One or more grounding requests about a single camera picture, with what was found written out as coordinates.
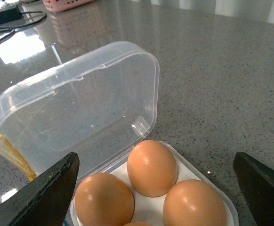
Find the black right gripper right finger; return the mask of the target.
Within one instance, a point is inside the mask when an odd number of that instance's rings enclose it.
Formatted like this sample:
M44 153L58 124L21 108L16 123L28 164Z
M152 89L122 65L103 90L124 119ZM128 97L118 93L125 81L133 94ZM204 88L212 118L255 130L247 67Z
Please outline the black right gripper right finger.
M256 224L274 226L274 170L245 152L236 153L233 169Z

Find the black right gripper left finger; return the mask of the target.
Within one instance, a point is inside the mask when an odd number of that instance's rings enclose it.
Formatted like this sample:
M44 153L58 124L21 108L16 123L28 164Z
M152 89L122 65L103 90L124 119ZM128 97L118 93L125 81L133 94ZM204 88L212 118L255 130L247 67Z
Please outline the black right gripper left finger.
M76 186L80 160L70 152L0 204L0 226L61 226Z

